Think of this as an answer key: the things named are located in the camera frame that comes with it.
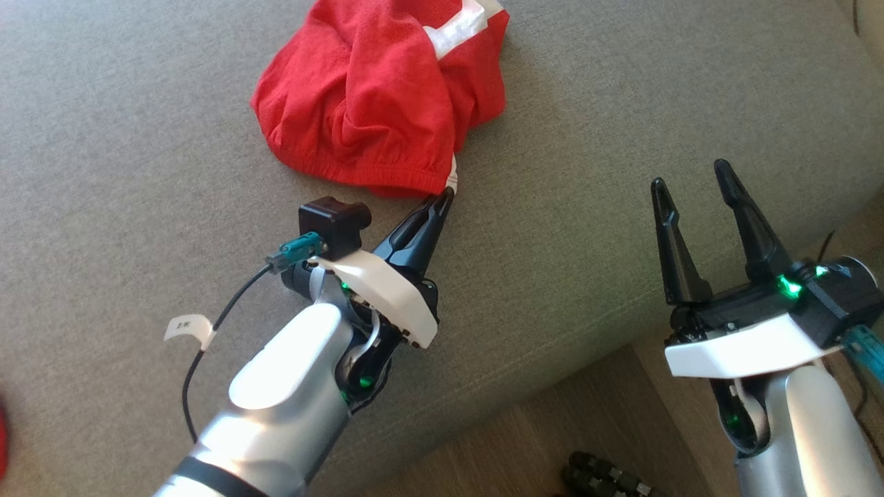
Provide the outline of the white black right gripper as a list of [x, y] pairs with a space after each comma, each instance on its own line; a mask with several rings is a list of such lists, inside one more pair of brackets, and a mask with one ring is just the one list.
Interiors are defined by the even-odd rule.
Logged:
[[789, 277], [792, 264], [773, 227], [725, 159], [713, 165], [731, 208], [752, 283], [713, 295], [689, 254], [680, 214], [665, 180], [651, 182], [651, 204], [673, 335], [665, 358], [676, 377], [735, 380], [787, 370], [821, 358], [842, 340], [843, 326], [824, 314], [811, 291]]

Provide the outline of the red shorts with white trim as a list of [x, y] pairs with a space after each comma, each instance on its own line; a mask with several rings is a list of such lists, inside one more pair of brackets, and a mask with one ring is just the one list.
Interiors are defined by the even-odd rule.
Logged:
[[316, 0], [251, 98], [297, 172], [382, 196], [457, 191], [468, 133], [506, 106], [500, 0]]

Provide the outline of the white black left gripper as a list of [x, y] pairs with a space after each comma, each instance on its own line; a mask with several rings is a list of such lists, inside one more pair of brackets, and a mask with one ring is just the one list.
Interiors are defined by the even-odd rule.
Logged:
[[438, 322], [422, 293], [393, 266], [407, 267], [421, 276], [426, 273], [455, 195], [453, 188], [445, 188], [425, 198], [373, 254], [357, 249], [338, 260], [312, 257], [309, 263], [331, 271], [398, 330], [407, 331], [409, 343], [428, 349], [438, 333]]

